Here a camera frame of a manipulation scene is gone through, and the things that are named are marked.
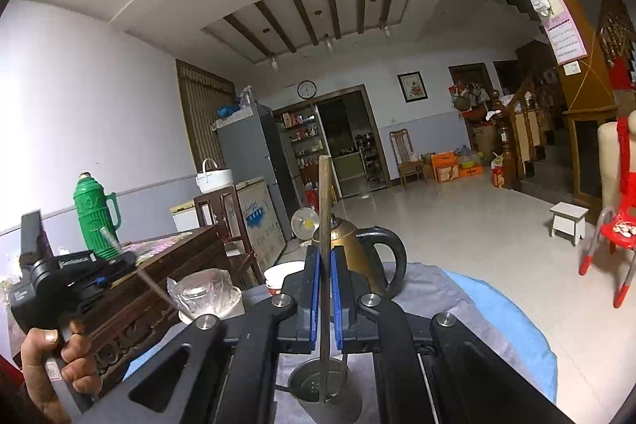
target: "metal screw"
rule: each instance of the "metal screw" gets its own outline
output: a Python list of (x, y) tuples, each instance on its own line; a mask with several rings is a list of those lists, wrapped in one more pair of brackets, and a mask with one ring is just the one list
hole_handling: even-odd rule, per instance
[(375, 293), (367, 293), (360, 297), (360, 302), (362, 302), (363, 306), (367, 306), (368, 308), (373, 308), (377, 306), (382, 298)]
[(207, 329), (212, 329), (217, 321), (218, 318), (214, 315), (201, 315), (195, 320), (195, 323), (199, 329), (206, 331)]
[(285, 295), (284, 293), (280, 293), (278, 295), (274, 295), (271, 298), (271, 305), (277, 308), (284, 308), (291, 304), (291, 297), (289, 295)]
[(457, 321), (456, 316), (453, 313), (449, 312), (439, 313), (435, 317), (435, 319), (437, 320), (437, 323), (440, 324), (442, 327), (453, 327)]

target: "finger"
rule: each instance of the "finger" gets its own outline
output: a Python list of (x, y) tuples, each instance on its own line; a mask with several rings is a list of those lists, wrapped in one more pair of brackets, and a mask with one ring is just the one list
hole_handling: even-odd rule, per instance
[(20, 348), (22, 367), (41, 368), (42, 354), (55, 349), (57, 338), (58, 332), (55, 329), (31, 329)]
[(73, 382), (73, 388), (79, 393), (97, 395), (102, 389), (102, 378), (98, 375), (83, 377)]
[(85, 332), (84, 324), (78, 319), (72, 319), (69, 322), (69, 329), (71, 329), (72, 334), (84, 334)]
[(97, 373), (97, 363), (92, 356), (79, 358), (62, 369), (62, 377), (68, 383)]
[(67, 363), (71, 363), (78, 358), (82, 358), (88, 354), (90, 350), (90, 339), (83, 334), (73, 334), (62, 348), (62, 359)]

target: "green thermos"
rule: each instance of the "green thermos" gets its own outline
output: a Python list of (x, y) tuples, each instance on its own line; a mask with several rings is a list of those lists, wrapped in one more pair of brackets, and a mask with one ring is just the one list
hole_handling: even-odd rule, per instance
[[(106, 200), (110, 199), (117, 214), (117, 224), (112, 224), (111, 212), (106, 205)], [(73, 193), (75, 209), (78, 212), (79, 228), (89, 250), (93, 250), (99, 257), (112, 259), (117, 255), (108, 241), (101, 235), (99, 229), (106, 227), (108, 231), (117, 239), (115, 231), (122, 224), (117, 197), (115, 193), (104, 194), (104, 187), (96, 181), (90, 173), (82, 173), (79, 182)]]

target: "chair leg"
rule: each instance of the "chair leg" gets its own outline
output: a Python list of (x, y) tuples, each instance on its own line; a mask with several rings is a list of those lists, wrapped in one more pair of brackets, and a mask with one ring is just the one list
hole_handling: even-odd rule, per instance
[(604, 207), (603, 210), (600, 212), (599, 219), (597, 220), (596, 228), (594, 228), (594, 235), (592, 236), (592, 239), (589, 242), (588, 251), (586, 252), (585, 257), (583, 258), (583, 262), (581, 262), (581, 265), (579, 267), (579, 275), (585, 275), (588, 272), (589, 266), (592, 262), (592, 256), (594, 255), (594, 252), (597, 251), (597, 248), (599, 248), (600, 227), (602, 227), (602, 225), (605, 224), (606, 219), (611, 220), (614, 217), (614, 215), (615, 215), (615, 210), (613, 207), (610, 207), (610, 206)]
[(634, 278), (634, 272), (636, 271), (636, 252), (634, 253), (634, 257), (632, 258), (632, 264), (630, 265), (630, 270), (627, 272), (627, 277), (625, 277), (625, 282), (622, 283), (622, 287), (616, 295), (614, 299), (614, 307), (618, 309), (622, 305), (622, 301), (625, 300), (625, 296), (627, 295), (627, 290), (630, 288), (630, 284), (632, 284), (632, 278)]

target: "red chair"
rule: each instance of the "red chair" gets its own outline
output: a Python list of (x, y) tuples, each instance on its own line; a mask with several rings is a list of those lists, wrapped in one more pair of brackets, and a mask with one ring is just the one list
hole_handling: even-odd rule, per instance
[(636, 226), (636, 217), (629, 214), (632, 207), (636, 207), (636, 172), (628, 173), (627, 192), (621, 198), (621, 205), (619, 205), (618, 212), (611, 206), (605, 207), (600, 212), (594, 235), (589, 243), (589, 249), (579, 267), (579, 275), (585, 275), (588, 272), (589, 265), (592, 262), (592, 256), (597, 248), (599, 248), (601, 236), (607, 238), (609, 241), (610, 254), (615, 252), (616, 245), (634, 250), (634, 258), (632, 259), (630, 270), (627, 272), (627, 277), (625, 277), (625, 281), (622, 283), (622, 287), (614, 299), (614, 307), (617, 309), (621, 307), (622, 301), (625, 300), (627, 290), (630, 288), (634, 272), (636, 271), (636, 235), (631, 234), (626, 238), (621, 233), (615, 232), (613, 228), (616, 224), (620, 223)]

